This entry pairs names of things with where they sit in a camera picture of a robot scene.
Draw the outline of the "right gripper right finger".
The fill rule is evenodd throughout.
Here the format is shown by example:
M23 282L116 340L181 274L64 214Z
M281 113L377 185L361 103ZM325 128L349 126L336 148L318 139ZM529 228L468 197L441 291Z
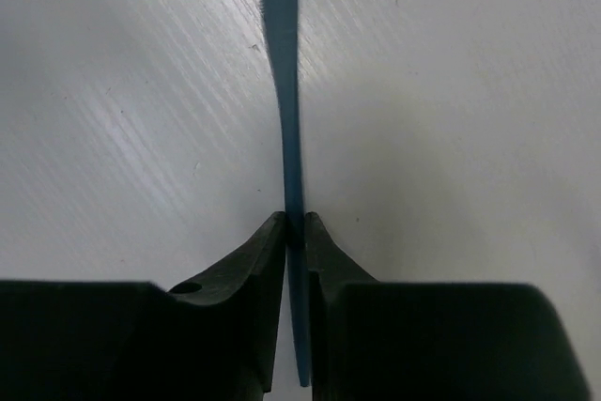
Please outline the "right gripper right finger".
M535 286L391 283L305 218L316 400L587 400L562 321Z

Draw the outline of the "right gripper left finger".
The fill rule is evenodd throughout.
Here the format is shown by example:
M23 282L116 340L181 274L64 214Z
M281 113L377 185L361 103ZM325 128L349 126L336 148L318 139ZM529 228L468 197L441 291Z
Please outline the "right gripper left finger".
M1 284L5 400L260 400L272 386L285 215L163 290L144 282Z

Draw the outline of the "blue plastic knife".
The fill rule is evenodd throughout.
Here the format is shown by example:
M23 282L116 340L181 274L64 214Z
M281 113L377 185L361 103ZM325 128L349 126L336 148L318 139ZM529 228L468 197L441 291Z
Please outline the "blue plastic knife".
M299 0L260 0L263 34L279 107L287 274L300 386L311 385L299 93Z

